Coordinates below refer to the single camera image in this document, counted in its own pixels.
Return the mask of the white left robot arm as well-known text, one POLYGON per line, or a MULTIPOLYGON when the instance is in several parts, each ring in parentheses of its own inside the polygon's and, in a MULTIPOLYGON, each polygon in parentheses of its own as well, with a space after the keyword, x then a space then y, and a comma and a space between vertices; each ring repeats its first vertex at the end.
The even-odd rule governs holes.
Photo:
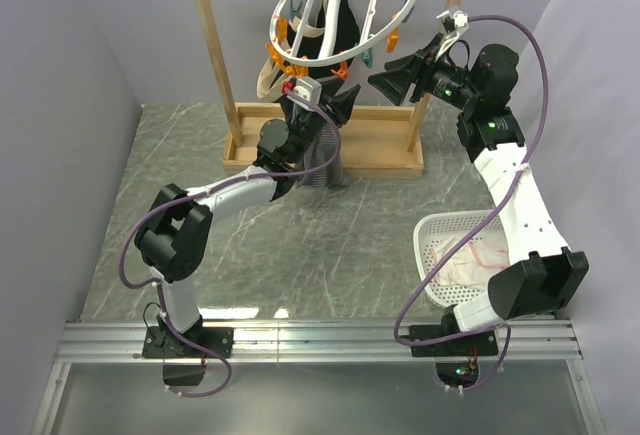
POLYGON ((211 229, 247 208, 282 198, 297 183, 341 183, 346 173, 339 131, 350 121, 360 90, 360 85, 343 89, 337 79, 298 79, 280 99, 284 116, 260 129, 256 158, 247 168, 209 185, 168 184, 160 190, 125 243, 138 250, 150 270, 146 282, 158 290, 157 324, 148 336, 168 357, 212 356, 216 345, 229 339, 205 328, 191 279, 211 229))

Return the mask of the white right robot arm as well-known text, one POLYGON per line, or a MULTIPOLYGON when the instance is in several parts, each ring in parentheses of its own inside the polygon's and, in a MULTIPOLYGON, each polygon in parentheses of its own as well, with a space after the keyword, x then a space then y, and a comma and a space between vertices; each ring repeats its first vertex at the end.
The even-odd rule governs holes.
POLYGON ((546 208, 528 164, 533 145, 508 106, 518 81, 518 54, 501 44, 483 47, 472 67, 455 65, 438 55, 443 36, 423 49, 385 64, 369 84, 393 104, 434 96, 459 111, 457 131, 495 203, 494 209, 463 237, 469 242, 498 219, 506 238, 509 264, 471 301, 450 306, 431 339, 396 337, 412 349, 442 345, 465 353, 476 335, 504 322, 567 307, 584 280, 589 262, 560 234, 546 208))

